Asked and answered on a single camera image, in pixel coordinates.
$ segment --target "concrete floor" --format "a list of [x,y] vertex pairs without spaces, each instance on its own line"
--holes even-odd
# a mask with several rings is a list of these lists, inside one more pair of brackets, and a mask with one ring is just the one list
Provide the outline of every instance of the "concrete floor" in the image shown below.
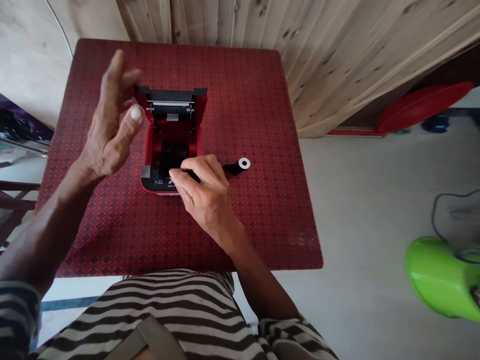
[[[300,312],[344,360],[478,359],[480,325],[425,306],[410,286],[404,258],[413,240],[433,235],[437,194],[480,188],[479,130],[455,118],[446,134],[415,127],[384,139],[326,137],[303,139],[300,146],[325,264],[274,272]],[[43,159],[30,158],[0,169],[0,179],[40,181],[44,167]],[[24,170],[29,179],[20,178]],[[438,227],[449,239],[478,230],[450,220],[448,209],[462,205],[439,204]],[[100,295],[118,280],[56,279],[45,300]],[[237,278],[235,285],[246,320],[255,323]],[[39,344],[78,313],[49,311]]]

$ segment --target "red table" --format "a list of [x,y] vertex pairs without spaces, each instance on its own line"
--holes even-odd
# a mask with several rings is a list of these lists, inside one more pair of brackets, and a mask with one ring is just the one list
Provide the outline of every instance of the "red table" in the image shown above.
[[[45,204],[80,154],[116,49],[151,89],[208,88],[205,153],[251,167],[230,180],[235,212],[273,270],[323,266],[282,61],[276,51],[82,39],[78,42],[37,206]],[[58,277],[138,275],[190,268],[232,271],[233,264],[185,211],[179,196],[140,183],[147,127],[130,157],[90,200]]]

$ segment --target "right hand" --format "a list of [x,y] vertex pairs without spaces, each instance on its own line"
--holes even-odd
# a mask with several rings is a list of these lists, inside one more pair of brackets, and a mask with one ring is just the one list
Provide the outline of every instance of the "right hand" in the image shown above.
[[[227,253],[235,249],[236,239],[244,238],[244,225],[235,215],[230,200],[230,184],[215,155],[189,157],[180,169],[170,169],[170,178],[185,209],[200,227]],[[193,170],[196,182],[182,170]]]

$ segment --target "fingernail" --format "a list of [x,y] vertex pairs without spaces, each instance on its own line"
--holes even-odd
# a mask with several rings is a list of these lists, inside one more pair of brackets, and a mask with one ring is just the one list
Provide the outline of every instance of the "fingernail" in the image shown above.
[[140,108],[140,105],[132,105],[130,108],[131,119],[139,122],[142,120],[143,116],[144,112],[142,111],[142,108]]
[[170,169],[168,173],[170,174],[170,180],[175,184],[175,180],[174,180],[175,171],[173,169]]

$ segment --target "table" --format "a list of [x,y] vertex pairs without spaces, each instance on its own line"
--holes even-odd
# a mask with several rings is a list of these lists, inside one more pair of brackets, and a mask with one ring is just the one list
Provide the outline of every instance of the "table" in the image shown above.
[[[323,266],[280,55],[272,50],[81,39],[75,50],[37,207],[80,154],[116,49],[151,89],[208,88],[205,153],[251,167],[230,180],[232,204],[272,270]],[[232,271],[231,260],[179,196],[140,183],[145,125],[125,166],[95,190],[58,277],[139,275],[163,269]]]

